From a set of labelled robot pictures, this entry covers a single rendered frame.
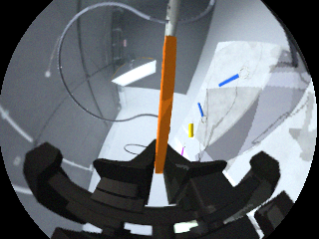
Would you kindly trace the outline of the yellow rectangular block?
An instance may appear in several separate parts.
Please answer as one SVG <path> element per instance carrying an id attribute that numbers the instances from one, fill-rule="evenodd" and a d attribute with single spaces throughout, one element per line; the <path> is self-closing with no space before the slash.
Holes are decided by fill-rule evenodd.
<path id="1" fill-rule="evenodd" d="M 192 136 L 192 127 L 193 126 L 194 126 L 194 123 L 188 124 L 188 138 L 194 138 L 194 136 Z"/>

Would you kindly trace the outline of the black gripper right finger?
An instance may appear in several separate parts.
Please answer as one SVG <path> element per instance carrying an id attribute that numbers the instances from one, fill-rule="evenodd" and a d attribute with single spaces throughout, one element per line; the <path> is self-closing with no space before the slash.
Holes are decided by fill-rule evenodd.
<path id="1" fill-rule="evenodd" d="M 164 190 L 166 190 L 168 206 L 176 203 L 176 197 L 182 194 L 189 180 L 197 176 L 214 174 L 227 168 L 226 160 L 210 162 L 191 162 L 186 156 L 178 154 L 175 148 L 167 144 L 163 164 Z"/>

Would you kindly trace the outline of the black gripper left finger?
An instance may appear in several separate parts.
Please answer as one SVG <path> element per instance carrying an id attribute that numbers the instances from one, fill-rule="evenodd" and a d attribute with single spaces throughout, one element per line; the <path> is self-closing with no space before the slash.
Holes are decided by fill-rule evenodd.
<path id="1" fill-rule="evenodd" d="M 145 147 L 143 152 L 137 154 L 132 160 L 108 160 L 99 158 L 93 160 L 93 166 L 100 178 L 119 180 L 120 182 L 139 184 L 145 201 L 149 204 L 151 198 L 151 186 L 153 183 L 153 171 L 155 171 L 157 140 L 153 139 Z"/>

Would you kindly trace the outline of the white loop with orange handle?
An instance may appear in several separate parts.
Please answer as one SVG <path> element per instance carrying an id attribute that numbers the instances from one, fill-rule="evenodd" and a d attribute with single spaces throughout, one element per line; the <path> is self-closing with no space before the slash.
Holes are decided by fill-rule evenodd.
<path id="1" fill-rule="evenodd" d="M 164 156 L 166 155 L 167 139 L 171 127 L 171 105 L 174 96 L 174 79 L 176 65 L 176 38 L 175 29 L 178 23 L 179 0 L 168 0 L 166 31 L 163 36 L 162 72 L 160 72 L 160 101 L 159 101 L 159 134 L 157 134 L 157 150 L 155 174 L 162 174 Z"/>

